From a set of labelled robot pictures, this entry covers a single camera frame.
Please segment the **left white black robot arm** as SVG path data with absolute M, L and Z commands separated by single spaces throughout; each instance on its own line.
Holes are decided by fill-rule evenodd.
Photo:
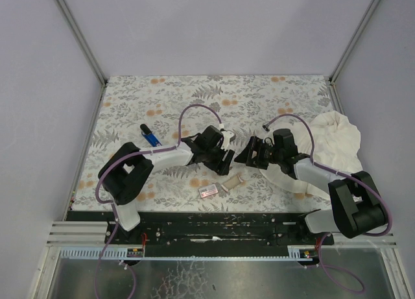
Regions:
M 125 143 L 100 170 L 96 192 L 103 188 L 110 194 L 115 220 L 129 232 L 141 222 L 135 200 L 153 172 L 201 163 L 220 176 L 227 175 L 235 154 L 230 149 L 234 139 L 232 131 L 208 126 L 172 147 L 140 150 Z

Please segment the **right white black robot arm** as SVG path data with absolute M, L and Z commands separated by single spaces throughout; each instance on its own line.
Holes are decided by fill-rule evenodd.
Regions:
M 287 128 L 275 130 L 270 142 L 252 136 L 235 162 L 262 170 L 275 164 L 292 179 L 326 192 L 331 209 L 305 216 L 311 233 L 336 232 L 354 238 L 371 235 L 372 230 L 389 222 L 386 208 L 367 172 L 346 174 L 312 162 L 310 155 L 298 152 L 294 136 Z

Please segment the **blue stapler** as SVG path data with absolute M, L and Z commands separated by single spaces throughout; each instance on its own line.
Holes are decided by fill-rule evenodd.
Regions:
M 146 124 L 140 125 L 141 135 L 146 139 L 146 141 L 152 146 L 152 147 L 159 147 L 161 146 L 160 141 L 158 138 L 152 133 L 150 128 Z

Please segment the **red white staple box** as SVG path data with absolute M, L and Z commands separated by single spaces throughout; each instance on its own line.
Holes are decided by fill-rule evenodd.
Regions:
M 199 188 L 198 193 L 200 198 L 206 198 L 218 194 L 219 190 L 215 184 L 210 184 Z

